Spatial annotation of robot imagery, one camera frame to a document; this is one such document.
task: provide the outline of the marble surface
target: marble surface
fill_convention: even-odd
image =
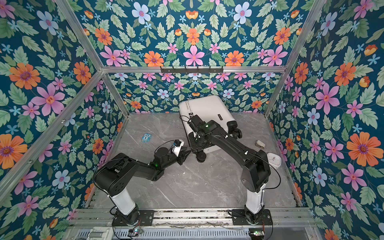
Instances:
[[[241,143],[258,151],[255,142],[261,140],[266,145],[265,152],[279,152],[262,114],[232,115],[243,132],[243,138],[239,139]],[[152,137],[144,143],[142,137],[146,133],[152,134]],[[123,152],[131,158],[149,163],[159,145],[174,139],[182,139],[188,145],[178,114],[132,114],[116,153]],[[283,164],[278,168],[280,186],[264,193],[266,207],[296,206]],[[242,168],[236,161],[220,149],[207,154],[203,163],[190,154],[183,165],[175,163],[168,167],[156,182],[133,177],[128,189],[139,208],[244,207],[247,191],[240,182],[241,173]],[[274,187],[278,182],[277,173],[271,169],[267,187]],[[109,209],[112,206],[110,199],[100,191],[91,203],[93,208]]]

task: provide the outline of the pink flower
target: pink flower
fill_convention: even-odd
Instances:
[[[288,159],[287,159],[287,156],[286,156],[288,150],[286,148],[284,148],[282,144],[279,144],[279,147],[280,147],[280,152],[283,155],[284,161],[288,162]]]
[[[175,89],[177,88],[177,90],[184,89],[183,86],[184,86],[184,84],[182,84],[180,81],[175,83]]]
[[[321,149],[319,147],[319,141],[315,141],[314,139],[312,139],[312,143],[310,143],[310,146],[311,146],[311,152],[315,152],[315,154],[318,153],[318,151]]]
[[[301,92],[301,87],[297,88],[295,87],[295,91],[292,93],[293,100],[298,102],[300,100],[300,97],[303,95]]]
[[[85,98],[85,102],[87,103],[88,101],[93,101],[93,95],[95,95],[93,92],[90,92],[89,94],[88,94],[88,96],[86,96],[86,98]]]
[[[297,117],[297,115],[299,115],[299,108],[294,106],[293,109],[292,109],[292,115],[294,117]]]
[[[349,192],[347,192],[346,194],[342,193],[341,197],[342,197],[342,200],[340,202],[341,204],[345,205],[345,208],[348,211],[350,211],[351,209],[353,209],[354,211],[357,211],[357,208],[355,206],[355,203],[357,203],[357,201],[356,199],[351,198],[351,195],[349,194]]]
[[[263,63],[269,63],[268,66],[275,65],[281,65],[283,64],[283,60],[280,58],[285,57],[288,52],[281,52],[283,50],[283,45],[280,45],[276,48],[276,51],[273,51],[273,49],[268,49],[268,56],[263,60]]]
[[[359,178],[364,174],[364,171],[362,169],[358,169],[355,171],[353,165],[348,164],[348,170],[343,168],[341,171],[344,175],[346,175],[346,177],[344,178],[344,183],[350,184],[352,182],[352,188],[355,191],[359,190],[358,184],[363,187],[367,185],[363,179]]]
[[[340,102],[337,98],[332,98],[338,93],[338,91],[339,91],[339,86],[334,86],[331,90],[329,90],[329,85],[325,83],[323,86],[323,93],[321,92],[316,93],[316,98],[321,100],[320,102],[317,103],[316,109],[322,109],[324,106],[324,113],[328,115],[329,111],[331,110],[331,107],[329,106],[329,104],[331,104],[334,107],[340,105]]]
[[[73,209],[68,213],[67,220],[71,220],[73,217],[75,217],[75,215],[76,215],[76,209]]]
[[[257,58],[261,58],[261,59],[264,59],[264,57],[266,57],[268,55],[268,51],[267,50],[264,50],[262,48],[262,50],[260,52],[257,52],[258,56]]]
[[[362,103],[358,104],[358,102],[356,100],[353,101],[352,104],[347,104],[347,107],[349,108],[347,110],[347,113],[351,114],[352,117],[355,118],[356,113],[359,115],[362,114],[362,111],[360,110],[360,108],[362,108],[362,105],[363,105]]]
[[[127,50],[120,50],[120,57],[124,57],[125,60],[131,59],[131,53],[127,52]]]
[[[166,6],[168,2],[173,2],[173,0],[163,0],[163,4]]]
[[[140,81],[139,82],[139,87],[145,90],[148,87],[148,85],[147,85],[146,82]]]
[[[15,11],[15,8],[6,4],[6,0],[0,0],[0,17],[5,18],[8,15],[8,17],[15,19],[15,16],[11,13]]]
[[[60,143],[61,147],[59,147],[59,151],[61,151],[61,154],[65,154],[65,152],[70,152],[70,147],[72,144],[70,144],[68,141],[61,142]]]
[[[291,87],[293,87],[293,77],[288,77],[287,80],[285,80],[285,90],[288,90],[290,91],[291,90]]]
[[[316,83],[315,83],[315,87],[316,87],[316,91],[318,91],[319,89],[323,89],[323,85],[325,84],[325,81],[323,81],[323,77],[321,77],[320,79],[316,79]]]
[[[105,160],[107,159],[107,157],[108,157],[108,154],[109,154],[109,151],[111,150],[111,146],[113,146],[113,144],[111,145],[111,144],[109,144],[108,143],[108,145],[107,145],[107,148],[106,149],[103,149],[103,156],[101,156],[101,158],[100,158],[100,162],[105,162]]]
[[[29,102],[28,106],[24,105],[22,108],[25,110],[23,112],[24,116],[30,116],[32,119],[35,118],[35,115],[40,115],[40,112],[38,111],[39,106],[34,106],[33,103]]]
[[[53,148],[53,144],[52,143],[48,144],[45,151],[39,156],[39,162],[43,162],[45,160],[45,157],[52,157],[52,152],[49,151],[52,148]]]
[[[210,83],[208,83],[207,85],[208,85],[208,89],[211,89],[211,90],[217,88],[216,83],[214,83],[212,81]]]
[[[102,80],[100,80],[98,83],[97,83],[97,85],[96,85],[96,90],[98,91],[98,92],[100,92],[100,90],[103,90],[104,89],[104,87],[103,87],[103,81]]]
[[[20,208],[19,217],[25,213],[25,215],[29,216],[32,213],[32,209],[39,207],[39,204],[35,203],[39,200],[39,197],[34,197],[32,199],[31,195],[28,195],[25,199],[25,202],[19,203],[18,207]]]
[[[243,78],[247,78],[246,74],[247,73],[235,73],[235,78],[238,78],[239,81],[241,81]]]
[[[251,88],[251,87],[252,87],[252,82],[251,82],[251,80],[249,80],[248,82],[245,81],[245,84],[243,85],[243,87],[245,87],[245,89],[247,89],[247,88]]]
[[[85,108],[85,111],[86,111],[85,115],[87,115],[89,118],[95,116],[95,113],[94,113],[95,109],[92,109],[92,107]]]
[[[220,0],[210,0],[211,3],[215,2],[216,5],[220,4]]]
[[[178,51],[179,49],[176,47],[176,44],[169,44],[169,46],[168,46],[168,50],[169,50],[169,53],[174,53],[174,54],[176,54],[176,51]]]
[[[296,172],[296,166],[294,163],[291,163],[291,166],[289,168],[292,170],[292,172]]]
[[[325,155],[332,155],[333,162],[336,162],[337,157],[339,157],[340,159],[344,159],[344,155],[340,152],[344,148],[343,144],[339,143],[336,145],[336,140],[333,138],[331,140],[331,144],[329,144],[329,142],[326,142],[325,146],[329,149],[325,152]]]
[[[353,20],[356,20],[359,16],[364,18],[367,14],[367,10],[371,9],[375,4],[371,2],[371,0],[361,0],[361,6],[357,6],[353,11],[356,13]]]
[[[152,82],[152,79],[156,79],[156,77],[155,77],[155,73],[143,73],[143,74],[144,74],[143,78],[144,78],[144,79],[147,79],[147,78],[148,78],[148,80],[149,80],[150,82]]]
[[[167,80],[167,82],[170,82],[171,79],[174,79],[175,76],[172,75],[172,73],[160,73],[161,80]]]
[[[220,47],[217,45],[217,43],[215,43],[215,45],[211,44],[211,48],[209,50],[212,51],[212,54],[214,54],[214,53],[218,53],[219,49]]]
[[[34,97],[32,98],[31,102],[36,105],[43,105],[43,108],[41,109],[41,112],[43,113],[43,116],[47,116],[51,113],[52,110],[59,114],[64,109],[64,105],[59,102],[59,100],[63,100],[65,97],[64,93],[56,93],[55,94],[55,86],[50,83],[48,84],[47,91],[45,91],[42,87],[37,87],[37,92],[43,96],[43,97]]]
[[[197,52],[197,47],[195,45],[192,45],[190,48],[191,53],[185,52],[183,53],[184,57],[189,58],[185,64],[187,66],[191,65],[193,63],[193,66],[197,65],[203,65],[203,61],[200,59],[202,58],[205,53],[203,52]]]
[[[229,74],[230,73],[221,73],[219,75],[216,76],[216,79],[220,79],[220,82],[224,81],[224,80],[228,80],[229,79]]]
[[[28,173],[24,177],[22,177],[20,182],[15,188],[15,194],[19,195],[23,191],[24,185],[25,187],[33,187],[33,181],[30,179],[36,177],[36,175],[37,175],[37,171],[33,171]]]
[[[120,67],[121,66],[120,63],[126,63],[126,61],[124,59],[119,58],[120,57],[120,51],[119,50],[114,50],[112,53],[112,50],[107,46],[104,46],[104,50],[106,51],[106,53],[101,52],[100,55],[104,58],[108,58],[108,60],[107,60],[108,66],[115,65],[117,67]]]
[[[61,78],[61,79],[58,79],[58,78],[55,78],[55,81],[54,82],[52,82],[53,83],[53,85],[55,85],[56,86],[56,90],[59,90],[60,89],[60,91],[63,91],[64,90],[64,88],[67,86],[67,85],[65,85],[64,83],[63,83],[63,79]]]

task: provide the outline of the black mounting plate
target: black mounting plate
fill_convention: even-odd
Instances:
[[[139,210],[140,226],[152,226],[154,213],[155,213],[154,210]],[[129,225],[126,223],[125,218],[122,216],[122,214],[119,211],[117,211],[113,218],[112,226],[126,227]]]
[[[239,217],[239,215],[245,216],[244,209],[232,209],[233,214],[232,221],[233,225],[250,225],[245,217]],[[255,225],[273,225],[271,212],[268,209],[264,209],[261,219]]]

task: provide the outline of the orange flower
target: orange flower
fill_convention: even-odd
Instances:
[[[23,142],[24,139],[19,136],[12,139],[11,134],[0,135],[0,164],[3,164],[3,169],[13,167],[14,161],[18,162],[23,156],[22,153],[28,150]]]
[[[89,19],[92,19],[92,18],[93,18],[93,13],[91,13],[91,12],[88,11],[88,10],[84,11],[84,14],[85,14]]]
[[[40,82],[40,77],[37,77],[40,73],[28,63],[26,66],[24,63],[18,63],[17,68],[11,67],[9,71],[12,73],[9,78],[12,82],[16,82],[15,85],[19,88],[25,87],[25,89],[30,90]]]
[[[297,84],[302,84],[307,79],[307,74],[308,74],[307,67],[308,67],[307,63],[301,63],[300,66],[296,68],[295,82]]]
[[[299,15],[299,10],[295,10],[295,11],[293,11],[292,13],[291,13],[291,18],[295,18],[295,17],[297,17],[297,15]]]
[[[339,237],[331,229],[325,230],[325,239],[326,240],[339,240]]]
[[[53,237],[52,235],[49,235],[46,239],[44,240],[56,240],[56,237]]]
[[[137,101],[132,101],[131,106],[134,107],[135,109],[140,109],[141,103],[138,103]]]
[[[89,72],[89,67],[86,66],[83,62],[75,63],[75,68],[73,68],[73,73],[76,74],[77,81],[82,84],[86,84],[91,78],[91,73]]]
[[[189,33],[187,33],[187,40],[192,45],[196,45],[196,43],[199,42],[199,37],[200,37],[200,34],[197,32],[195,28],[191,28],[189,30]]]
[[[164,59],[160,57],[159,53],[155,53],[153,51],[149,51],[144,55],[144,62],[148,64],[148,67],[162,67]]]
[[[293,150],[293,142],[292,142],[292,139],[290,138],[287,138],[287,140],[285,140],[285,146],[287,147],[287,150],[288,151],[292,151]]]
[[[89,187],[87,187],[87,190],[85,190],[85,196],[84,200],[87,201],[89,196],[91,195],[92,189],[95,187],[95,185],[92,183]]]
[[[49,227],[50,228],[56,227],[56,224],[57,224],[58,221],[59,221],[58,218],[53,219],[52,222],[49,224]]]
[[[96,140],[95,140],[95,143],[93,144],[93,149],[92,149],[92,151],[93,151],[95,154],[99,154],[99,153],[101,152],[101,150],[103,149],[103,147],[104,147],[103,140],[101,140],[101,138],[96,139]]]
[[[373,44],[373,45],[368,45],[368,46],[365,48],[365,50],[364,50],[364,54],[365,54],[366,56],[369,56],[369,55],[373,54],[374,52],[376,52],[376,50],[377,50],[377,47],[376,47],[375,44]]]
[[[122,122],[119,122],[119,124],[118,124],[118,132],[120,132],[121,126],[122,126]]]
[[[300,200],[302,200],[303,195],[301,194],[301,188],[299,187],[299,185],[296,182],[295,182],[295,187],[296,187],[296,191],[297,191],[297,194],[299,195]]]
[[[341,86],[347,86],[349,81],[352,81],[352,79],[355,77],[354,72],[356,72],[356,67],[352,66],[352,63],[348,63],[345,65],[340,66],[340,69],[336,70],[336,77],[335,82],[337,82],[337,85]]]
[[[199,12],[197,11],[186,11],[185,15],[187,16],[188,19],[197,19],[197,16],[199,15]]]
[[[209,30],[209,29],[207,29],[207,28],[204,30],[204,35],[205,35],[205,36],[209,36],[209,35],[211,35],[211,34],[212,34],[212,33],[211,33],[211,30]]]
[[[225,58],[227,67],[240,67],[241,63],[244,62],[244,54],[239,53],[239,51],[233,51],[233,53],[228,53],[228,57]]]
[[[112,37],[111,34],[108,31],[104,31],[103,28],[96,28],[95,29],[95,36],[98,38],[99,42],[103,43],[104,45],[111,45],[112,44]]]
[[[377,148],[381,145],[377,137],[369,138],[369,133],[360,132],[360,137],[355,133],[350,139],[352,142],[347,142],[347,149],[351,150],[348,155],[352,160],[357,158],[357,163],[363,167],[367,165],[367,162],[371,167],[379,164],[376,157],[383,158],[384,151]]]
[[[252,108],[259,108],[259,107],[261,107],[262,106],[262,102],[261,101],[254,101],[252,104],[251,104],[251,106],[252,106]]]
[[[363,88],[367,88],[367,87],[369,86],[369,83],[370,83],[370,82],[371,82],[371,81],[369,80],[369,77],[368,77],[368,76],[365,76],[365,77],[363,77],[363,78],[360,79],[359,84],[360,84],[361,87],[363,87]]]
[[[179,28],[176,29],[176,30],[175,30],[175,35],[176,35],[176,36],[181,36],[181,29],[179,29]]]
[[[282,45],[286,41],[288,41],[288,38],[291,36],[291,29],[290,28],[282,28],[281,30],[278,30],[276,33],[276,36],[273,38],[275,41],[275,44]]]

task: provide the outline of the blue owl sticker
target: blue owl sticker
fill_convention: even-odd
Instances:
[[[149,140],[151,139],[152,137],[152,134],[149,134],[149,133],[146,133],[144,134],[143,138],[142,138],[142,141],[143,142],[149,142]]]

